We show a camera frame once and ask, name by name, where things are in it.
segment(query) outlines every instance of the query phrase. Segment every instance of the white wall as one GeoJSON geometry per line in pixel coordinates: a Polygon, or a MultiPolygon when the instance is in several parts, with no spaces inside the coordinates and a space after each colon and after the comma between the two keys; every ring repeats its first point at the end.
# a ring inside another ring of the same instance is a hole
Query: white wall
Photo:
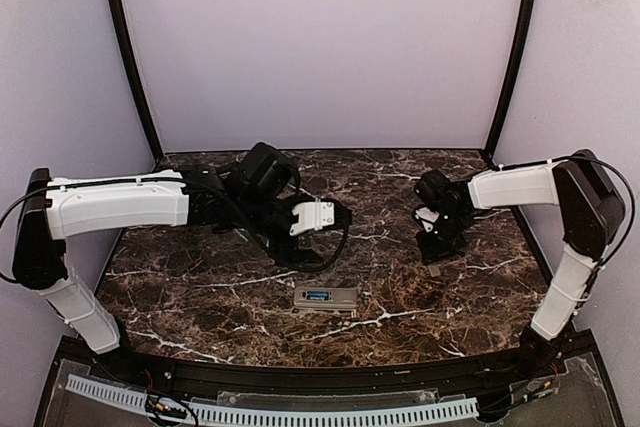
{"type": "Polygon", "coordinates": [[[520,0],[125,0],[167,151],[482,147],[520,0]]]}
{"type": "MultiPolygon", "coordinates": [[[[107,0],[0,0],[0,207],[22,195],[31,171],[102,176],[148,170],[107,0]]],[[[15,222],[0,235],[11,271],[15,222]]],[[[72,239],[69,253],[95,285],[113,232],[72,239]]],[[[33,424],[60,335],[35,293],[0,282],[0,423],[33,424]]]]}
{"type": "MultiPolygon", "coordinates": [[[[582,147],[640,187],[640,0],[536,0],[499,162],[582,147]]],[[[527,218],[551,264],[562,245],[559,214],[527,218]]],[[[596,335],[627,425],[640,425],[640,226],[601,275],[577,318],[596,335]]]]}

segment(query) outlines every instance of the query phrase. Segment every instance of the perforated metal strip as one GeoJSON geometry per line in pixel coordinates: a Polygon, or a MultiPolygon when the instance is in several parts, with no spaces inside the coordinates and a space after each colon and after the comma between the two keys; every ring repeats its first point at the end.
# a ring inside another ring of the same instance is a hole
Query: perforated metal strip
{"type": "MultiPolygon", "coordinates": [[[[113,407],[147,415],[144,410],[146,394],[69,375],[67,390],[113,407]]],[[[192,402],[200,425],[234,427],[417,427],[442,424],[477,417],[476,399],[462,399],[439,404],[403,407],[386,410],[353,412],[282,412],[221,407],[192,402]]],[[[187,418],[185,423],[193,424],[187,418]]]]}

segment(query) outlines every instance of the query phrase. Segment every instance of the black vertical bar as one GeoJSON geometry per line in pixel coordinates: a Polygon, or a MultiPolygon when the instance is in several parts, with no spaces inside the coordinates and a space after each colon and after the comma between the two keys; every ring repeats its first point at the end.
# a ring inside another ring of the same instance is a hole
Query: black vertical bar
{"type": "Polygon", "coordinates": [[[493,157],[496,152],[496,147],[500,140],[500,134],[504,127],[504,121],[507,118],[509,104],[511,103],[511,96],[513,95],[513,89],[516,85],[524,46],[527,41],[529,23],[531,22],[531,13],[533,12],[533,1],[534,0],[520,1],[518,22],[516,23],[516,31],[513,36],[513,44],[511,45],[511,54],[509,55],[509,62],[507,63],[507,71],[504,76],[504,82],[502,83],[502,91],[500,92],[500,99],[498,100],[496,113],[493,117],[489,137],[487,138],[487,143],[484,147],[484,151],[489,155],[489,157],[493,157]]]}
{"type": "Polygon", "coordinates": [[[140,122],[142,123],[144,134],[147,137],[147,143],[149,144],[151,153],[156,162],[158,162],[162,159],[164,153],[162,152],[158,132],[151,118],[147,98],[144,95],[136,58],[133,54],[133,46],[131,45],[131,37],[129,36],[129,29],[127,28],[127,20],[124,15],[122,0],[109,0],[109,7],[111,8],[111,18],[113,19],[113,26],[116,31],[118,46],[120,47],[120,55],[122,56],[122,63],[124,64],[127,79],[129,80],[133,101],[136,104],[138,116],[140,117],[140,122]]]}

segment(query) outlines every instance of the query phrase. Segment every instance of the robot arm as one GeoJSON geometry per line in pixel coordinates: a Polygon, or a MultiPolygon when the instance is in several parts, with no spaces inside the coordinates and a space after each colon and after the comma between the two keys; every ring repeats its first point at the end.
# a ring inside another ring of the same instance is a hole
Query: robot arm
{"type": "Polygon", "coordinates": [[[462,182],[441,172],[425,173],[416,193],[425,204],[414,211],[423,227],[416,236],[423,262],[456,253],[463,230],[479,209],[514,205],[559,205],[565,247],[549,291],[520,338],[519,370],[525,374],[548,365],[561,334],[590,288],[599,262],[625,216],[620,194],[588,150],[571,160],[486,171],[462,182]]]}
{"type": "Polygon", "coordinates": [[[299,185],[295,166],[262,143],[242,162],[221,170],[75,180],[51,179],[48,169],[37,169],[19,220],[14,278],[44,297],[94,352],[110,352],[121,345],[121,329],[77,275],[65,239],[140,225],[212,225],[215,232],[249,227],[268,238],[268,253],[277,263],[319,270],[323,259],[299,249],[298,236],[342,229],[346,238],[350,212],[339,202],[301,195],[298,189],[279,198],[292,177],[299,185]]]}

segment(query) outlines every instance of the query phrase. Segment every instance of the marble tabletop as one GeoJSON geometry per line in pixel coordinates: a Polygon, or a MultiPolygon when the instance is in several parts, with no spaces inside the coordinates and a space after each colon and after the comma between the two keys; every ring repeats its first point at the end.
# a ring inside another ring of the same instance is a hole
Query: marble tabletop
{"type": "MultiPolygon", "coordinates": [[[[208,227],[128,229],[98,298],[141,352],[252,366],[380,366],[515,347],[546,291],[508,209],[482,215],[464,256],[422,265],[413,185],[428,169],[453,180],[484,168],[472,150],[287,152],[302,186],[353,211],[351,236],[330,269],[274,266],[243,231],[208,227]],[[356,316],[300,311],[296,286],[355,287],[356,316]]],[[[223,165],[241,153],[170,154],[160,168],[223,165]]],[[[329,253],[339,233],[312,238],[329,253]]]]}

